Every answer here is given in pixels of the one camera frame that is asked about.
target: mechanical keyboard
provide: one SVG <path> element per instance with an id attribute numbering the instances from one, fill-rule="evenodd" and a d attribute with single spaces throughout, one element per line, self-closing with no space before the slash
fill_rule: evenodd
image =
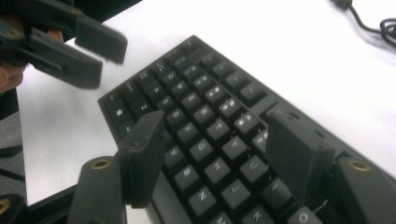
<path id="1" fill-rule="evenodd" d="M 162 223 L 352 223 L 360 215 L 341 203 L 354 188 L 334 183 L 347 176 L 334 167 L 364 158 L 196 36 L 98 103 L 117 144 L 141 116 L 165 112 L 165 165 L 152 199 Z"/>

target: black keyboard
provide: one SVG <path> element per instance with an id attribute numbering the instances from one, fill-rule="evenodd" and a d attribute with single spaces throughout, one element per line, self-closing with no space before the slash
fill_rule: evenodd
<path id="1" fill-rule="evenodd" d="M 196 36 L 104 95 L 99 105 L 117 143 L 144 114 L 165 112 L 165 165 L 152 199 L 162 223 L 350 223 L 334 196 L 339 192 L 328 186 L 333 161 L 361 157 Z M 273 116 L 279 112 L 332 148 L 328 154 L 310 152 L 319 158 L 312 162 L 315 169 L 322 158 L 330 158 L 331 167 L 317 184 L 319 203 L 307 203 L 308 196 L 299 193 L 311 184 L 291 190 L 294 176 L 285 174 L 284 181 L 285 168 L 277 165 L 282 160 L 268 158 L 268 133 L 275 132 L 269 123 L 276 123 Z M 285 161 L 295 165 L 303 157 Z M 308 182 L 318 177 L 315 169 L 306 169 L 296 176 Z"/>

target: cable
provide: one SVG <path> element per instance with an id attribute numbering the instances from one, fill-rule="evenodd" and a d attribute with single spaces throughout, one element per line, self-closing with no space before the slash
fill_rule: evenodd
<path id="1" fill-rule="evenodd" d="M 358 12 L 353 6 L 349 6 L 348 8 L 352 12 L 353 17 L 355 18 L 360 28 L 371 33 L 380 34 L 388 44 L 396 48 L 396 19 L 382 20 L 379 24 L 380 29 L 377 30 L 364 25 L 358 15 Z"/>

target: hand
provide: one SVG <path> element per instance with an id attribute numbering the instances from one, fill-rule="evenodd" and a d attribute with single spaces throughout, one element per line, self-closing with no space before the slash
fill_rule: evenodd
<path id="1" fill-rule="evenodd" d="M 19 18 L 6 15 L 2 19 L 22 30 L 21 20 Z M 64 42 L 62 33 L 59 31 L 49 30 L 48 35 Z M 1 62 L 0 65 L 0 92 L 12 90 L 22 83 L 24 67 L 14 67 L 7 62 Z"/>

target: white surface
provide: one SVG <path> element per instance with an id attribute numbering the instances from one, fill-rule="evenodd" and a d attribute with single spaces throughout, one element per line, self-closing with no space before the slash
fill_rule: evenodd
<path id="1" fill-rule="evenodd" d="M 354 6 L 374 27 L 396 16 L 391 0 Z M 129 46 L 123 66 L 105 63 L 99 89 L 79 90 L 33 67 L 18 88 L 28 203 L 76 184 L 86 161 L 115 153 L 97 99 L 190 35 L 396 176 L 396 52 L 332 1 L 144 0 L 106 24 Z M 129 217 L 149 223 L 145 210 Z"/>

